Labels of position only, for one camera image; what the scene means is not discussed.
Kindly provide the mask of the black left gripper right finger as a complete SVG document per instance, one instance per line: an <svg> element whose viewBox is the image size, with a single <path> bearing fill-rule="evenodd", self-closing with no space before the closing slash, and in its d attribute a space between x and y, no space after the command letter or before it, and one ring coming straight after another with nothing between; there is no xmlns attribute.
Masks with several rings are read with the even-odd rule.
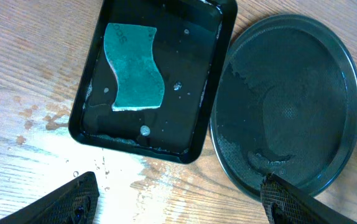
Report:
<svg viewBox="0 0 357 224"><path fill-rule="evenodd" d="M269 223L356 223L275 174L263 180L260 195Z"/></svg>

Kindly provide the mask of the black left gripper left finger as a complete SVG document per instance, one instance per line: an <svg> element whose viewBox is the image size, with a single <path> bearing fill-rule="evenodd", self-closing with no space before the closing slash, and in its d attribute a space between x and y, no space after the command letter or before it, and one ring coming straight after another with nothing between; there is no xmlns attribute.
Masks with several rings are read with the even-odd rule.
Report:
<svg viewBox="0 0 357 224"><path fill-rule="evenodd" d="M94 172L85 172L0 224L92 224L100 196Z"/></svg>

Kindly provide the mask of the green and yellow sponge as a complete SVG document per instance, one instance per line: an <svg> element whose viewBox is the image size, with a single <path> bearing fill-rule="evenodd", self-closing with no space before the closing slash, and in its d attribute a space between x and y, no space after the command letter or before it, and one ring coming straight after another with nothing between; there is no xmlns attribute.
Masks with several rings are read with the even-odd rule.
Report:
<svg viewBox="0 0 357 224"><path fill-rule="evenodd" d="M153 56L155 27L109 23L104 32L104 54L117 82L113 111L157 109L165 85Z"/></svg>

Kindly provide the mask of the black round tray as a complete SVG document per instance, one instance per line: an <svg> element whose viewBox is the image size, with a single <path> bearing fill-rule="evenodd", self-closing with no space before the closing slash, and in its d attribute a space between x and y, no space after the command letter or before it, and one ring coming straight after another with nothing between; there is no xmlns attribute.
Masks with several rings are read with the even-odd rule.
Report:
<svg viewBox="0 0 357 224"><path fill-rule="evenodd" d="M357 141L357 69L345 44L307 16L256 22L229 48L210 132L224 172L252 199L268 174L318 195Z"/></svg>

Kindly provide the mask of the black rectangular tray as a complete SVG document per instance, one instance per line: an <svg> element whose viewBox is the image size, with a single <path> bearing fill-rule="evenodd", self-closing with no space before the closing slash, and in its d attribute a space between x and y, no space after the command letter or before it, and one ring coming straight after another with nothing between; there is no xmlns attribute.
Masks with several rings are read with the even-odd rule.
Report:
<svg viewBox="0 0 357 224"><path fill-rule="evenodd" d="M104 1L68 123L85 145L189 164L201 154L238 5L215 1ZM104 52L114 27L155 30L154 62L164 81L160 107L115 111L121 85Z"/></svg>

